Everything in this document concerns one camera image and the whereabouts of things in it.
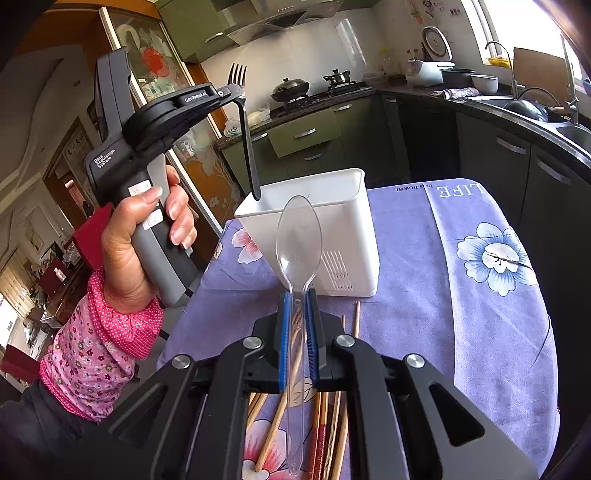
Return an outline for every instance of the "wall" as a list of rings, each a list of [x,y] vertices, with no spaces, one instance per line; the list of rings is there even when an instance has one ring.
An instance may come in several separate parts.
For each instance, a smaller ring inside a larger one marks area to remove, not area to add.
[[[353,80],[381,69],[379,48],[385,45],[370,8],[338,12],[334,17],[297,25],[287,31],[258,38],[225,50],[202,63],[207,78],[225,85],[233,62],[248,66],[246,103],[249,110],[280,105],[270,97],[284,78],[304,79],[309,94],[327,89],[324,75],[333,69],[351,71]],[[228,117],[238,117],[236,107],[224,107]]]

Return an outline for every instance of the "rice cooker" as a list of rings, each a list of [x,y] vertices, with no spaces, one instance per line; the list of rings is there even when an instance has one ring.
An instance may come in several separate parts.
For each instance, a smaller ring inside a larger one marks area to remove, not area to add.
[[[441,71],[455,66],[445,35],[437,27],[425,27],[421,32],[425,50],[433,61],[410,59],[406,80],[410,85],[429,87],[443,83]]]

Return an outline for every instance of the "glass door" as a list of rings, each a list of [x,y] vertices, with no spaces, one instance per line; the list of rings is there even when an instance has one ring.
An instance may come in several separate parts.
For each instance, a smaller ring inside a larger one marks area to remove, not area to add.
[[[106,8],[100,9],[100,15],[112,48],[128,49],[133,72],[131,92],[139,106],[194,85],[161,22]],[[179,138],[167,153],[169,162],[218,236],[222,233],[221,225],[233,218],[242,200],[240,188],[213,147],[219,137],[217,126],[208,116]]]

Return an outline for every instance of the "pink polka dot sleeve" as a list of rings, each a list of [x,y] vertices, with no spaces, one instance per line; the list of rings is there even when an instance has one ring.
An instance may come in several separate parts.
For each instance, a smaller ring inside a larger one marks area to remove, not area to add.
[[[96,333],[103,343],[113,342],[121,351],[144,360],[162,325],[162,308],[154,297],[138,313],[123,314],[109,305],[103,296],[105,273],[96,270],[88,281],[88,309]]]

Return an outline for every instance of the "hand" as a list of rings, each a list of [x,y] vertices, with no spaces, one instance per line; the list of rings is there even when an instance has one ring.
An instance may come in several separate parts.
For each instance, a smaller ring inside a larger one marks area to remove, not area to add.
[[[189,197],[179,185],[175,169],[166,165],[170,194],[165,210],[174,220],[170,240],[175,245],[189,248],[197,238]],[[105,300],[118,312],[140,312],[148,306],[156,289],[147,277],[131,245],[136,226],[146,220],[162,195],[161,187],[152,187],[139,195],[122,200],[113,212],[101,236],[105,266]]]

